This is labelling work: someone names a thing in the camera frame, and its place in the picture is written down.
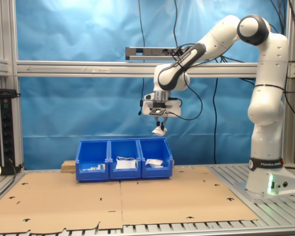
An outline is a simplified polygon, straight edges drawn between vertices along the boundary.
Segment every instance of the blue curtain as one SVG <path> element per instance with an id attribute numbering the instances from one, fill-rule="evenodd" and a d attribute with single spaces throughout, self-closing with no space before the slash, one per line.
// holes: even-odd
<path id="1" fill-rule="evenodd" d="M 125 47 L 143 46 L 137 0 L 16 0 L 20 60 L 125 61 Z M 174 0 L 140 0 L 147 47 L 174 47 Z M 177 0 L 178 44 L 199 41 L 227 15 L 258 14 L 279 29 L 264 0 Z M 245 62 L 258 49 L 237 42 L 225 54 Z M 153 137 L 153 117 L 138 116 L 142 78 L 20 78 L 24 157 L 27 169 L 58 169 L 75 159 L 86 139 Z M 176 164 L 213 163 L 215 79 L 192 79 L 203 100 L 193 121 L 169 118 L 167 140 Z M 146 79 L 144 94 L 153 90 Z M 221 78 L 215 97 L 218 163 L 249 160 L 253 123 L 247 109 L 253 86 Z M 173 92 L 183 100 L 182 116 L 194 117 L 200 102 L 190 90 Z"/>

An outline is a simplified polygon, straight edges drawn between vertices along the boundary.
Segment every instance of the metal table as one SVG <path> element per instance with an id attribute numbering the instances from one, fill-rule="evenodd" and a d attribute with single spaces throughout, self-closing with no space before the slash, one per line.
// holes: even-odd
<path id="1" fill-rule="evenodd" d="M 206 223 L 126 225 L 123 229 L 110 230 L 64 230 L 50 236 L 92 236 L 92 235 L 295 235 L 295 197 L 282 197 L 276 200 L 263 200 L 253 204 L 234 187 L 236 182 L 247 181 L 249 169 L 247 164 L 206 165 L 260 218 L 253 221 L 226 221 Z M 16 184 L 27 173 L 57 172 L 24 171 L 19 173 Z M 0 177 L 0 190 L 3 189 L 13 176 Z M 5 236 L 29 236 L 25 234 L 6 234 Z"/>

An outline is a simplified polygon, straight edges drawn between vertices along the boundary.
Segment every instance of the cardboard sheet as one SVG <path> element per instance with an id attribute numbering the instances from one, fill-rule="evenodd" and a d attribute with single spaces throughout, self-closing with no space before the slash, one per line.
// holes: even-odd
<path id="1" fill-rule="evenodd" d="M 206 167 L 174 168 L 171 179 L 121 183 L 77 183 L 74 174 L 32 173 L 0 200 L 0 234 L 256 219 Z"/>
<path id="2" fill-rule="evenodd" d="M 0 200 L 0 234 L 122 228 L 119 182 L 77 183 L 64 173 L 26 174 Z"/>
<path id="3" fill-rule="evenodd" d="M 206 167 L 174 168 L 164 180 L 121 182 L 124 225 L 256 220 Z"/>

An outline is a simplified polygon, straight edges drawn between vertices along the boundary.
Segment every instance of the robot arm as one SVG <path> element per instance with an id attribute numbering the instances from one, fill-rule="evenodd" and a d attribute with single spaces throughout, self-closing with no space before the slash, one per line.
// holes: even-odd
<path id="1" fill-rule="evenodd" d="M 242 20 L 236 16 L 227 16 L 215 25 L 198 43 L 181 55 L 177 62 L 161 64 L 156 67 L 154 72 L 154 93 L 145 96 L 143 105 L 144 115 L 153 115 L 155 119 L 159 116 L 165 118 L 175 117 L 175 114 L 180 116 L 180 102 L 177 100 L 169 100 L 169 98 L 170 91 L 185 90 L 188 88 L 190 78 L 189 75 L 185 73 L 186 70 L 199 60 L 219 57 L 239 39 L 258 46 L 259 48 L 258 74 L 262 73 L 262 76 L 257 76 L 256 85 L 258 85 L 258 83 L 263 84 L 266 80 L 274 78 L 274 81 L 269 81 L 269 83 L 271 84 L 273 82 L 275 85 L 283 88 L 282 83 L 285 81 L 284 76 L 280 76 L 280 78 L 282 78 L 280 80 L 274 76 L 269 77 L 265 75 L 268 71 L 268 67 L 267 69 L 261 69 L 260 66 L 267 64 L 269 68 L 284 74 L 288 60 L 286 37 L 271 33 L 268 22 L 257 15 L 250 15 Z M 281 45 L 280 49 L 275 47 L 276 44 Z M 275 61 L 282 61 L 284 64 L 282 64 L 281 67 L 277 66 L 273 68 L 273 65 L 275 65 L 273 62 Z M 160 128 L 158 128 L 158 130 L 159 132 L 154 133 L 159 136 L 165 135 L 165 132 L 161 132 L 161 130 L 164 131 L 164 126 L 161 126 L 161 130 Z"/>
<path id="2" fill-rule="evenodd" d="M 272 33 L 262 17 L 250 15 L 239 20 L 227 16 L 178 62 L 158 65 L 154 73 L 154 93 L 145 96 L 143 113 L 154 115 L 158 126 L 154 133 L 165 135 L 167 117 L 181 113 L 180 102 L 170 100 L 170 91 L 187 88 L 190 78 L 186 70 L 199 60 L 219 57 L 239 39 L 259 49 L 256 83 L 248 109 L 248 117 L 255 127 L 246 190 L 254 194 L 254 198 L 295 194 L 295 176 L 283 167 L 280 156 L 284 116 L 281 98 L 288 67 L 288 41 L 284 35 Z M 164 117 L 161 126 L 160 116 Z"/>
<path id="3" fill-rule="evenodd" d="M 237 35 L 239 22 L 236 16 L 227 16 L 221 20 L 199 42 L 179 57 L 178 62 L 166 66 L 159 72 L 157 89 L 164 91 L 186 89 L 183 72 L 199 60 L 217 58 L 225 53 L 239 40 Z"/>

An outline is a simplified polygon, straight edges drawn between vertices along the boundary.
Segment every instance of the blue plastic bin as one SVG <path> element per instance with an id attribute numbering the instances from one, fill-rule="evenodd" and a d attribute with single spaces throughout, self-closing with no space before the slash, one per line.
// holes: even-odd
<path id="1" fill-rule="evenodd" d="M 83 170 L 105 164 L 104 170 Z M 77 181 L 109 180 L 108 140 L 81 140 L 75 160 Z"/>
<path id="2" fill-rule="evenodd" d="M 173 155 L 165 138 L 138 139 L 142 159 L 142 178 L 169 178 L 173 175 Z M 147 159 L 163 161 L 163 168 L 146 165 Z"/>
<path id="3" fill-rule="evenodd" d="M 117 169 L 117 156 L 133 157 L 137 160 L 135 169 Z M 109 140 L 109 175 L 110 179 L 141 178 L 141 155 L 137 139 Z"/>

